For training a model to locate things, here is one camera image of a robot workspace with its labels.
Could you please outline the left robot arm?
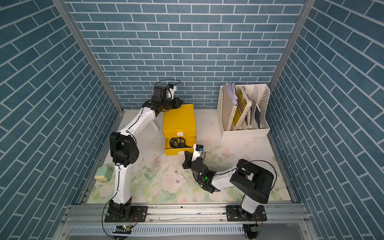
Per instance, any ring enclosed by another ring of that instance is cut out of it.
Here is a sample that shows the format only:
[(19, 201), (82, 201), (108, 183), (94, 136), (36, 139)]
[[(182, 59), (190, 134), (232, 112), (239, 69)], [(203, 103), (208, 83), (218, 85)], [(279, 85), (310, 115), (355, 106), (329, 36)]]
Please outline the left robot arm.
[(139, 113), (122, 130), (110, 135), (110, 153), (115, 164), (115, 194), (108, 202), (106, 223), (126, 222), (132, 219), (132, 167), (140, 155), (136, 137), (161, 112), (178, 109), (183, 101), (175, 97), (177, 87), (168, 84), (155, 86), (152, 98), (143, 103)]

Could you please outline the black earphones large coil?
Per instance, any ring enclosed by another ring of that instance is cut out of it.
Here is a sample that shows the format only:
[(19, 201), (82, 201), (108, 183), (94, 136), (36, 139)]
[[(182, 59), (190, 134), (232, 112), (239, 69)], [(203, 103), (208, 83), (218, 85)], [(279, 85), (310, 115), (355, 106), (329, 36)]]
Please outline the black earphones large coil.
[(186, 141), (182, 137), (177, 137), (177, 138), (171, 138), (169, 145), (173, 149), (178, 149), (178, 148), (186, 148)]

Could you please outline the small black wired earphones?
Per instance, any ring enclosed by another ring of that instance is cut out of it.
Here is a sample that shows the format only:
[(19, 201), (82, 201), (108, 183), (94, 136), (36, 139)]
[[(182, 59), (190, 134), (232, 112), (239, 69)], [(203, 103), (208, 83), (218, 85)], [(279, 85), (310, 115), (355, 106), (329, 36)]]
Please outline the small black wired earphones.
[(179, 139), (180, 139), (180, 143), (179, 143), (180, 148), (190, 148), (190, 146), (187, 145), (187, 142), (184, 138), (179, 138)]

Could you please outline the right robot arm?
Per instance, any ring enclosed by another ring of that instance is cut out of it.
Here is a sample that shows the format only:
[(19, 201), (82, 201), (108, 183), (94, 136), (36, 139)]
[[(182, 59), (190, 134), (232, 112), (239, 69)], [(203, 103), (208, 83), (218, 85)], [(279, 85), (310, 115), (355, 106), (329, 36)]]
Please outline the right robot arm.
[(229, 170), (215, 172), (204, 164), (203, 149), (193, 153), (185, 151), (184, 169), (190, 169), (199, 186), (213, 194), (225, 188), (236, 187), (244, 197), (240, 205), (226, 206), (227, 221), (257, 222), (266, 221), (264, 204), (268, 203), (271, 190), (275, 186), (275, 174), (255, 165), (253, 161), (240, 159)]

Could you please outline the yellow drawer cabinet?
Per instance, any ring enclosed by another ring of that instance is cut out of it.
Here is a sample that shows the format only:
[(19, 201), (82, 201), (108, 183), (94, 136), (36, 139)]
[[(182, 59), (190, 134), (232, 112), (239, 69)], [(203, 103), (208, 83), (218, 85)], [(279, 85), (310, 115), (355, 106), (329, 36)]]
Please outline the yellow drawer cabinet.
[[(197, 142), (194, 105), (184, 104), (178, 109), (165, 112), (163, 133), (166, 140), (165, 154), (167, 156), (184, 155), (184, 151), (193, 153), (193, 146)], [(170, 139), (177, 137), (184, 138), (190, 148), (171, 148)]]

